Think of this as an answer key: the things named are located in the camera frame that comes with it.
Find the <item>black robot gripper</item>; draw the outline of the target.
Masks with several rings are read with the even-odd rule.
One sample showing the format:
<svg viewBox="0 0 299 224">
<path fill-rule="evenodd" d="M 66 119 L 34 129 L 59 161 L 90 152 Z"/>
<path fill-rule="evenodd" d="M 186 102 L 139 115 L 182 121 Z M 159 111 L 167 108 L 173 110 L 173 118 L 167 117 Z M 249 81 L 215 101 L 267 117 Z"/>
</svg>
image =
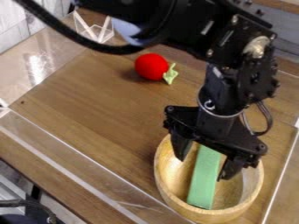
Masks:
<svg viewBox="0 0 299 224">
<path fill-rule="evenodd" d="M 171 134 L 173 151 L 183 161 L 193 142 L 206 145 L 227 156 L 218 180 L 233 179 L 243 168 L 257 167 L 267 154 L 267 145 L 254 136 L 241 119 L 218 118 L 201 107 L 167 106 L 163 126 Z"/>
</svg>

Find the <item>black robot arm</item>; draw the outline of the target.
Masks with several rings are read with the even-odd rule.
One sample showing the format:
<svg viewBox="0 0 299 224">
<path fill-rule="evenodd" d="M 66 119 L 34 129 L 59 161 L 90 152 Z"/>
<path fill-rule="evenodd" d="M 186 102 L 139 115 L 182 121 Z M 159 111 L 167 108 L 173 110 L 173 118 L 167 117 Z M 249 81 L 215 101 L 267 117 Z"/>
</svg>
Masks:
<svg viewBox="0 0 299 224">
<path fill-rule="evenodd" d="M 132 46 L 165 44 L 207 63 L 197 106 L 165 110 L 175 156 L 185 159 L 194 143 L 207 145 L 227 157 L 222 179 L 258 166 L 267 146 L 239 117 L 274 96 L 279 81 L 277 34 L 251 0 L 72 1 L 111 16 Z"/>
</svg>

